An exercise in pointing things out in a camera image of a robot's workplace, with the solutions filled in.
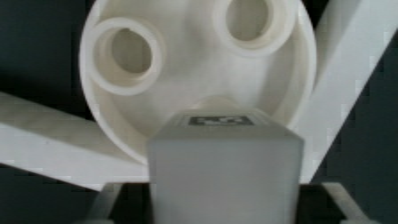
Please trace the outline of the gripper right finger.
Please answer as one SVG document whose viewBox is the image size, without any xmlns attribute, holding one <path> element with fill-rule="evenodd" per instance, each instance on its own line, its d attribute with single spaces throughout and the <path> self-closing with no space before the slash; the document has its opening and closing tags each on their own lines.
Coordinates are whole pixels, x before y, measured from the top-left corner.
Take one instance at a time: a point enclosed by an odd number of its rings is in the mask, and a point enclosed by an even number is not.
<svg viewBox="0 0 398 224">
<path fill-rule="evenodd" d="M 301 185 L 301 224 L 381 224 L 340 183 Z"/>
</svg>

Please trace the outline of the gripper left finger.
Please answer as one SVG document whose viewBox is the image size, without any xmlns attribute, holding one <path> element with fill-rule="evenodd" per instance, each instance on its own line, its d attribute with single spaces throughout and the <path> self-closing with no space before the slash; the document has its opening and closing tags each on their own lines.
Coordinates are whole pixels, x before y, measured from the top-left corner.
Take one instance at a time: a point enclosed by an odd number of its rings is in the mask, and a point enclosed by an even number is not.
<svg viewBox="0 0 398 224">
<path fill-rule="evenodd" d="M 109 183 L 88 215 L 72 224 L 152 224 L 148 183 Z"/>
</svg>

